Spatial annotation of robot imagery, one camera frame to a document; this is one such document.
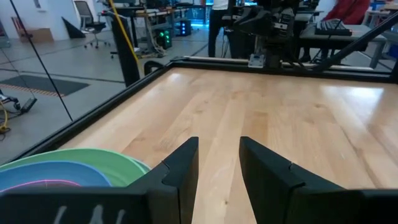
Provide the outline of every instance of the green bowl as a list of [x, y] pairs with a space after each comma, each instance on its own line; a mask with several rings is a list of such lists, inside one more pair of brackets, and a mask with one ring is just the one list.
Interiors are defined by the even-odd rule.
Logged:
[[142, 177], [150, 168], [120, 153], [104, 149], [60, 149], [19, 159], [0, 166], [0, 171], [43, 161], [75, 161], [102, 172], [113, 187], [125, 187]]

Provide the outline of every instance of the yellow cable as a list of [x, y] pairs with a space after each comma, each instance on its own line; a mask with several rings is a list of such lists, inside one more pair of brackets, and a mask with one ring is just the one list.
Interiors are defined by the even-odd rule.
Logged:
[[1, 105], [2, 109], [4, 110], [4, 124], [2, 126], [0, 126], [0, 133], [3, 133], [3, 132], [7, 131], [8, 112], [7, 112], [6, 108], [4, 107], [4, 104], [2, 103], [1, 100], [0, 100], [0, 105]]
[[122, 21], [121, 21], [120, 18], [119, 18], [119, 14], [118, 14], [118, 12], [116, 11], [116, 8], [115, 8], [115, 6], [114, 6], [114, 4], [113, 4], [113, 0], [109, 0], [109, 3], [111, 4], [113, 13], [116, 15], [116, 20], [118, 21], [118, 24], [119, 24], [119, 26], [120, 26], [120, 29], [122, 30], [123, 36], [124, 36], [124, 38], [125, 38], [125, 40], [126, 40], [128, 46], [129, 46], [129, 48], [130, 48], [130, 51], [131, 51], [131, 53], [132, 53], [132, 56], [133, 56], [134, 59], [136, 60], [137, 67], [138, 67], [138, 69], [139, 69], [140, 71], [142, 71], [141, 65], [140, 65], [140, 63], [139, 63], [139, 61], [138, 61], [138, 58], [137, 58], [137, 55], [136, 55], [136, 53], [134, 52], [134, 47], [132, 46], [132, 44], [131, 44], [131, 42], [130, 42], [130, 40], [129, 40], [129, 37], [127, 36], [126, 30], [124, 29], [124, 26], [123, 26], [123, 24], [122, 24]]

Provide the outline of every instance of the pink line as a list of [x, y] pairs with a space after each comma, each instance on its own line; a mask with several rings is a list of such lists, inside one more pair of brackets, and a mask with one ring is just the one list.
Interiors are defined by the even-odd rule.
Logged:
[[26, 182], [24, 184], [15, 185], [13, 187], [9, 187], [7, 189], [0, 190], [0, 192], [4, 192], [6, 190], [11, 190], [11, 189], [14, 189], [14, 188], [17, 188], [17, 187], [26, 186], [26, 185], [29, 185], [29, 184], [38, 184], [38, 183], [41, 183], [41, 182], [45, 182], [46, 184], [47, 184], [47, 182], [64, 182], [64, 183], [68, 183], [68, 184], [71, 184], [71, 185], [75, 185], [75, 186], [81, 187], [78, 183], [75, 183], [75, 182], [72, 182], [72, 181], [69, 181], [69, 180], [35, 180], [35, 181], [32, 181], [32, 182]]

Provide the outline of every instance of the office chair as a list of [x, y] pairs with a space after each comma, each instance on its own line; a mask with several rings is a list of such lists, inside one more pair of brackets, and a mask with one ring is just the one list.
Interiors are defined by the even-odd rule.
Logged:
[[94, 22], [93, 15], [86, 1], [75, 1], [75, 5], [80, 16], [80, 30], [86, 33], [94, 34], [94, 40], [86, 43], [85, 48], [87, 48], [87, 44], [93, 46], [93, 43], [95, 43], [95, 48], [97, 49], [99, 42], [103, 42], [105, 45], [111, 45], [109, 42], [97, 38], [97, 34], [99, 34], [106, 27], [106, 23]]

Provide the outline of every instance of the black rubber mat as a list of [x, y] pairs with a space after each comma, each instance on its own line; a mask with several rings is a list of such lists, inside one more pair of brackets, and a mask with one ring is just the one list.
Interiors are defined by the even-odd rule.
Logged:
[[[58, 80], [55, 78], [52, 80], [54, 81], [55, 86], [57, 87], [61, 96], [67, 96], [89, 86], [87, 83]], [[29, 91], [30, 89], [34, 93], [50, 96], [57, 95], [54, 86], [51, 84], [51, 81], [48, 78], [35, 77], [32, 75], [20, 75], [19, 77], [3, 80], [0, 82], [0, 86], [3, 88], [12, 88], [22, 91]]]

